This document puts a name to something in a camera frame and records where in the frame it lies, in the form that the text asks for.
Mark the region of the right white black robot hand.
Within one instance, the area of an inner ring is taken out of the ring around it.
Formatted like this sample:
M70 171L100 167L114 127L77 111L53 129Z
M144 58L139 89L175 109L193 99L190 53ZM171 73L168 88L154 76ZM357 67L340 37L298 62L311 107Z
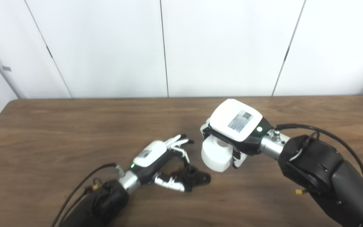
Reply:
M241 167L247 156L261 153L261 140L274 129L256 109L236 99L226 99L206 120L200 132L232 147L232 166Z

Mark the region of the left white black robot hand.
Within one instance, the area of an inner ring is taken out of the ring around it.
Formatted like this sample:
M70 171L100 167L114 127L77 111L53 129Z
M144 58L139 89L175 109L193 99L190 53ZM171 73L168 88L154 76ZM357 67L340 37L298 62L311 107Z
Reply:
M186 135L176 135L166 141L156 140L144 148L132 161L127 172L131 172L135 178L132 185L146 185L155 183L164 188L181 192L191 192L192 186L188 186L175 175L166 175L160 172L172 158L178 157L183 161L183 166L190 165L190 158L184 148L184 144L193 144Z

